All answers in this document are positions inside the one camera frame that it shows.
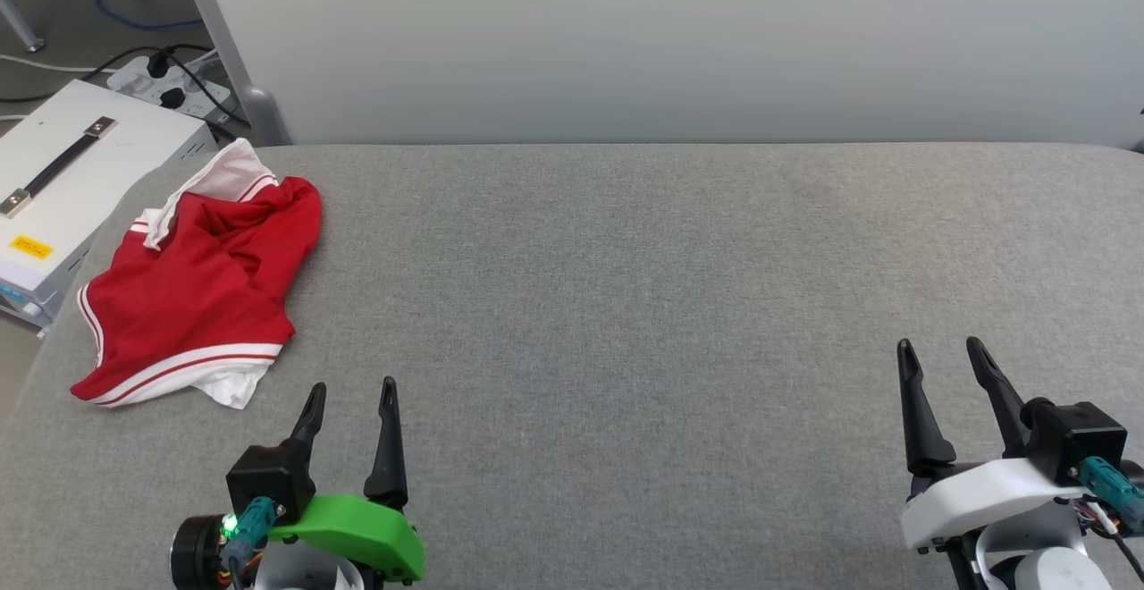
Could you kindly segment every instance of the red and white garment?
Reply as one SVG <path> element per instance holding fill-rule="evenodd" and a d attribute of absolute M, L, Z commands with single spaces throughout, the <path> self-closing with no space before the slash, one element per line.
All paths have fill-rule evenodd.
<path fill-rule="evenodd" d="M 278 182 L 245 138 L 132 224 L 79 289 L 96 367 L 72 394 L 102 407 L 193 386 L 241 409 L 294 326 L 284 300 L 321 224 L 318 190 Z"/>

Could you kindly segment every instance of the teal connector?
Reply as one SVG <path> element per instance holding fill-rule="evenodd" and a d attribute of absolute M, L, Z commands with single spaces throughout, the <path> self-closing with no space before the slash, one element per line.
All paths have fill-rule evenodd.
<path fill-rule="evenodd" d="M 1144 534 L 1144 493 L 1119 469 L 1099 456 L 1089 456 L 1080 464 L 1080 483 L 1112 505 L 1129 529 Z"/>
<path fill-rule="evenodd" d="M 267 537 L 277 519 L 275 502 L 265 496 L 257 496 L 246 505 L 246 510 L 238 519 L 235 535 L 219 553 L 228 571 L 236 566 L 241 568 L 254 558 L 254 548 Z"/>

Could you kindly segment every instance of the yellow label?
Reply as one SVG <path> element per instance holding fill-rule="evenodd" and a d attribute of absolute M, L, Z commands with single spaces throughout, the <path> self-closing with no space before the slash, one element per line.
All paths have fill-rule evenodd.
<path fill-rule="evenodd" d="M 22 250 L 27 253 L 27 255 L 37 256 L 40 260 L 46 260 L 51 255 L 51 247 L 48 244 L 40 244 L 38 240 L 30 240 L 25 236 L 16 237 L 14 242 L 9 244 L 16 250 Z"/>

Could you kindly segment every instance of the green plastic bracket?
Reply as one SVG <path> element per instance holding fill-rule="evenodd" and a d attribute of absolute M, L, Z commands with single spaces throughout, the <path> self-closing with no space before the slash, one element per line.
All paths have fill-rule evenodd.
<path fill-rule="evenodd" d="M 389 581 L 420 581 L 424 575 L 424 545 L 405 515 L 359 496 L 315 496 L 301 520 L 275 525 L 267 539 L 292 541 L 295 536 L 380 571 Z"/>

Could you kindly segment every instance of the gray fabric tablecloth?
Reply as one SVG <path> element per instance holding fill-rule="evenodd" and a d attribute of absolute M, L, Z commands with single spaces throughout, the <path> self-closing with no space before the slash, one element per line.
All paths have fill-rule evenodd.
<path fill-rule="evenodd" d="M 184 517 L 329 386 L 312 476 L 360 493 L 399 383 L 426 589 L 953 588 L 904 549 L 895 342 L 962 460 L 1000 454 L 964 338 L 1144 456 L 1144 158 L 1082 145 L 297 146 L 324 199 L 297 336 L 235 412 L 67 388 L 70 301 L 0 440 L 0 587 L 169 587 Z M 143 178 L 82 269 L 205 159 Z M 1113 585 L 1135 583 L 1089 540 Z"/>

